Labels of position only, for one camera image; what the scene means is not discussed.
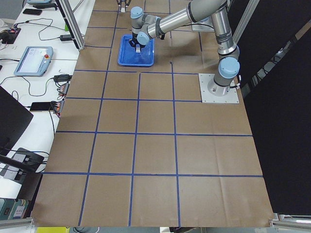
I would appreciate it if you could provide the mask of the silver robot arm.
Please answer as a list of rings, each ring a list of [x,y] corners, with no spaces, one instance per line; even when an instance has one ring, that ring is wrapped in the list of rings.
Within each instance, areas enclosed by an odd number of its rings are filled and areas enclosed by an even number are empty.
[[[132,47],[145,47],[152,39],[164,39],[169,32],[190,26],[203,25],[209,21],[207,27],[213,27],[215,43],[218,45],[218,68],[213,80],[208,83],[211,94],[221,97],[233,88],[231,82],[240,71],[240,49],[232,38],[227,15],[227,1],[225,0],[187,0],[184,3],[177,0],[173,3],[176,12],[159,17],[144,12],[139,6],[130,11]]]

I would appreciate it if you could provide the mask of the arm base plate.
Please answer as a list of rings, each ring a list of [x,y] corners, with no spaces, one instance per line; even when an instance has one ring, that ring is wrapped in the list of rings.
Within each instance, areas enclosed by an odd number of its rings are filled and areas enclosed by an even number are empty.
[[[214,28],[212,25],[211,18],[206,21],[200,21],[197,23],[193,23],[191,25],[192,31],[194,32],[214,32]]]
[[[218,86],[214,82],[214,75],[210,73],[198,74],[202,103],[239,104],[236,88]]]

